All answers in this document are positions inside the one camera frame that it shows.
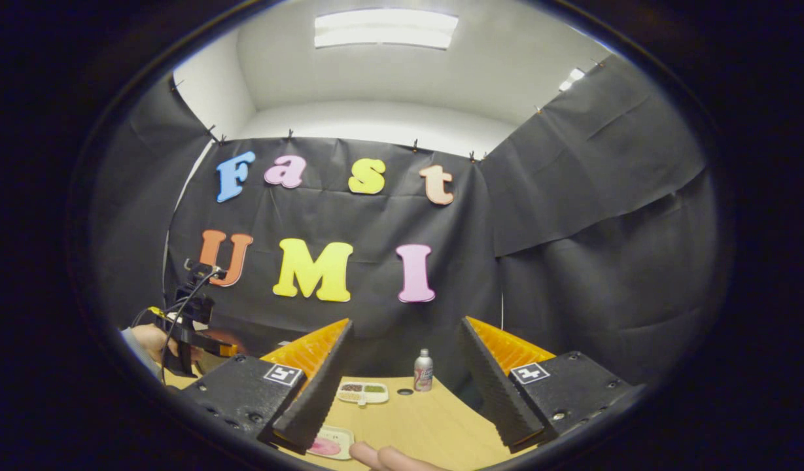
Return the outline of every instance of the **wooden table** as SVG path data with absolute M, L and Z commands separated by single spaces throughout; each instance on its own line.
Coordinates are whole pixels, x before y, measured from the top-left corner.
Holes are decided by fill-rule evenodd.
M 166 384 L 184 388 L 195 379 L 179 378 L 166 372 Z M 516 454 L 509 453 L 498 437 L 495 426 L 470 409 L 437 378 L 428 392 L 415 392 L 411 396 L 396 393 L 413 387 L 413 378 L 354 378 L 344 376 L 341 381 L 383 383 L 390 400 L 383 404 L 357 404 L 335 399 L 324 425 L 350 430 L 356 441 L 368 442 L 378 449 L 393 445 L 413 458 L 432 462 L 441 468 L 467 471 L 485 468 L 506 461 L 533 449 Z M 312 454 L 302 456 L 283 450 L 299 459 L 319 466 L 342 471 L 366 471 L 368 467 L 354 459 L 341 461 Z

